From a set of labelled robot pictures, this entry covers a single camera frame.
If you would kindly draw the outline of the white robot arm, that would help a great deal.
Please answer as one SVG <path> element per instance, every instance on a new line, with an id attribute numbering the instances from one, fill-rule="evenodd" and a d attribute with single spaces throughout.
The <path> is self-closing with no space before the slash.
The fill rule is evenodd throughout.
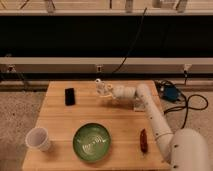
<path id="1" fill-rule="evenodd" d="M 211 171 L 208 145 L 204 137 L 190 128 L 173 133 L 146 84 L 137 87 L 112 86 L 110 93 L 116 99 L 136 98 L 144 106 L 157 146 L 170 165 L 170 171 Z"/>

